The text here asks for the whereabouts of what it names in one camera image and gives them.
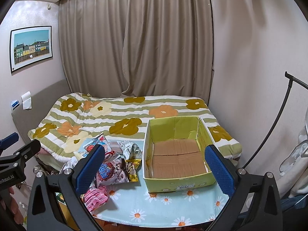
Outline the person left hand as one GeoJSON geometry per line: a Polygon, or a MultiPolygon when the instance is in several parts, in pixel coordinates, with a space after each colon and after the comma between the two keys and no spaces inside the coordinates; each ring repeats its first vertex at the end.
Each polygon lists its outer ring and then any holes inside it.
{"type": "MultiPolygon", "coordinates": [[[[15,194],[14,189],[12,187],[8,188],[10,194],[15,194]]],[[[19,210],[19,205],[14,199],[14,197],[11,198],[11,203],[10,203],[10,210],[14,214],[14,220],[15,222],[19,225],[23,224],[23,215],[21,214],[21,211],[19,210]]],[[[1,205],[4,209],[6,209],[6,204],[4,203],[3,200],[1,200],[1,205]]]]}

